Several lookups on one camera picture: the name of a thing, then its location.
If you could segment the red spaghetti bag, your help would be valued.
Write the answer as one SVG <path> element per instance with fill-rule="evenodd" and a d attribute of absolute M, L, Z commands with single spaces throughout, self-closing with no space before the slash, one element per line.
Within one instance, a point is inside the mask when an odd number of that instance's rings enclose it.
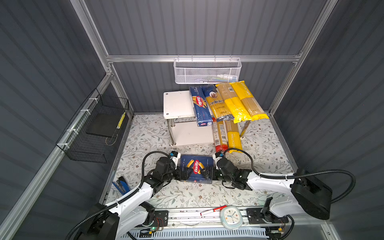
<path fill-rule="evenodd" d="M 213 118 L 213 135 L 216 152 L 224 152 L 228 149 L 227 131 L 223 121 L 218 122 Z"/>

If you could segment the yellow Pastatime spaghetti bag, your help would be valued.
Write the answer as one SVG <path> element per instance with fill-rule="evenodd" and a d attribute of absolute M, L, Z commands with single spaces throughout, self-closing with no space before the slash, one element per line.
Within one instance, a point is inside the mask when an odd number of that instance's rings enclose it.
<path fill-rule="evenodd" d="M 228 147 L 242 150 L 238 124 L 234 121 L 225 121 L 228 137 Z"/>

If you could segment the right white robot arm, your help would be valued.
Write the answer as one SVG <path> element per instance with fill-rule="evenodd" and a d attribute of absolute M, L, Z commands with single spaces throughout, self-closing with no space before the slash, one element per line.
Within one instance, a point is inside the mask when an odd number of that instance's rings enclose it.
<path fill-rule="evenodd" d="M 345 170 L 323 170 L 309 173 L 305 170 L 293 174 L 259 173 L 254 166 L 251 169 L 239 169 L 226 158 L 227 151 L 213 154 L 214 174 L 219 181 L 230 183 L 232 189 L 256 191 L 267 190 L 284 194 L 283 197 L 267 198 L 263 214 L 268 222 L 273 218 L 306 213 L 309 216 L 328 220 L 331 205 L 349 195 L 356 186 L 356 177 Z M 318 175 L 343 174 L 350 177 L 348 188 L 337 197 L 333 190 Z"/>

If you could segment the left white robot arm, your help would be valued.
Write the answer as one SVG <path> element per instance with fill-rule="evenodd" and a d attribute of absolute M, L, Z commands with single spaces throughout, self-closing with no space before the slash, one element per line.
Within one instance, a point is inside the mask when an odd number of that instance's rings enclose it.
<path fill-rule="evenodd" d="M 175 178 L 181 158 L 182 154 L 176 151 L 146 154 L 137 187 L 107 205 L 96 204 L 95 211 L 76 224 L 65 239 L 116 240 L 147 219 L 153 219 L 155 208 L 147 201 Z"/>

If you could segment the blue rigatoni pasta box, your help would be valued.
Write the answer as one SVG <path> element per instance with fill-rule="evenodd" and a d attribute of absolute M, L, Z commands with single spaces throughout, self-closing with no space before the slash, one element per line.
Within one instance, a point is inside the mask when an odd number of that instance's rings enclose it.
<path fill-rule="evenodd" d="M 181 182 L 212 184 L 214 160 L 209 156 L 181 155 L 175 171 L 175 179 Z"/>

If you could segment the blue spaghetti box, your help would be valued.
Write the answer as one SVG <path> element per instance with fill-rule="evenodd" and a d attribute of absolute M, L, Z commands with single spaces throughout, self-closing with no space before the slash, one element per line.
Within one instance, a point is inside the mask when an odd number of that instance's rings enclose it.
<path fill-rule="evenodd" d="M 213 119 L 202 87 L 190 87 L 190 95 L 198 127 L 211 126 L 213 124 Z"/>

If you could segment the blue yellow spaghetti bag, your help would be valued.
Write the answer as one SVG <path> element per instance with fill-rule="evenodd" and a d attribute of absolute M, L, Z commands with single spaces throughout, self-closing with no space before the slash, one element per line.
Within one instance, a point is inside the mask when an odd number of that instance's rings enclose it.
<path fill-rule="evenodd" d="M 232 121 L 235 119 L 214 85 L 203 86 L 202 90 L 217 122 Z"/>

